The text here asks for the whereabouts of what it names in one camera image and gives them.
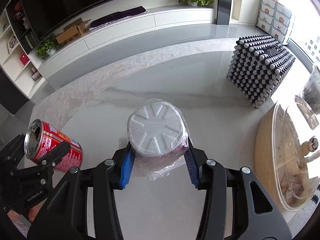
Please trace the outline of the left hand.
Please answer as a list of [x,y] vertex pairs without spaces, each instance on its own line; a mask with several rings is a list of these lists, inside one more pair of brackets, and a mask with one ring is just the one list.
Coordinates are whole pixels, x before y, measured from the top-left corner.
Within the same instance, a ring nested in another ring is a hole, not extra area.
[[[36,206],[32,207],[28,212],[27,212],[27,220],[29,222],[33,222],[37,214],[39,213],[41,207],[44,205],[45,201],[40,202]],[[16,213],[14,210],[10,210],[8,212],[8,217],[15,223],[17,224],[23,224],[22,222],[22,215]]]

